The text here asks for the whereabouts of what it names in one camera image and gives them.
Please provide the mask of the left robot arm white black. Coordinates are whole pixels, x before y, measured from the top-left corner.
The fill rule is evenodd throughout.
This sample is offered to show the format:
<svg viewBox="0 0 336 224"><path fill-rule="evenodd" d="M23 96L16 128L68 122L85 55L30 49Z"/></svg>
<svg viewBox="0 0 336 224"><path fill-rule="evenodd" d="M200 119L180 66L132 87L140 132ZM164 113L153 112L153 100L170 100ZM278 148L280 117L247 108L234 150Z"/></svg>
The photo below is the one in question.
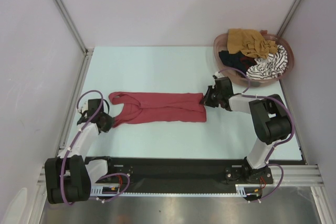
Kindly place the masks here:
<svg viewBox="0 0 336 224"><path fill-rule="evenodd" d="M61 151L55 158L45 162L47 199L50 204L69 204L86 201L90 197L91 184L101 178L110 182L116 169L103 159L85 163L90 146L100 133L107 133L114 123L109 115L106 100L89 99L79 110L75 142Z"/></svg>

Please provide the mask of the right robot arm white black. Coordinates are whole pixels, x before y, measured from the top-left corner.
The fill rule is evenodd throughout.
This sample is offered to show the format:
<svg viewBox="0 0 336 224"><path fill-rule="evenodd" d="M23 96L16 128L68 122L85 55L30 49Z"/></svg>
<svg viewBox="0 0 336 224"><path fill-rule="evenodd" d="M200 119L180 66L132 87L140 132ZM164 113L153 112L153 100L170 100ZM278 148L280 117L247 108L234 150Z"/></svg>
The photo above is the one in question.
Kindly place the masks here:
<svg viewBox="0 0 336 224"><path fill-rule="evenodd" d="M234 93L228 77L215 79L215 84L208 86L200 104L251 115L257 139L241 167L225 169L228 184L256 184L270 174L269 159L275 147L288 142L295 133L290 112L279 95L263 97Z"/></svg>

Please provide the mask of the red tank top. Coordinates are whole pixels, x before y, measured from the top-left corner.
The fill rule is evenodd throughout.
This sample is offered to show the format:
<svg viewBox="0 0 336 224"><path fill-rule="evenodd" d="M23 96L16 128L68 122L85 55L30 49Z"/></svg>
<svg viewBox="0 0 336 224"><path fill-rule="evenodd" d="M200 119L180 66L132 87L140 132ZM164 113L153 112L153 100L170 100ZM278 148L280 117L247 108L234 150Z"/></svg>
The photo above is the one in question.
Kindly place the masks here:
<svg viewBox="0 0 336 224"><path fill-rule="evenodd" d="M113 92L109 94L111 104L123 105L113 127L152 122L205 123L202 98L202 93Z"/></svg>

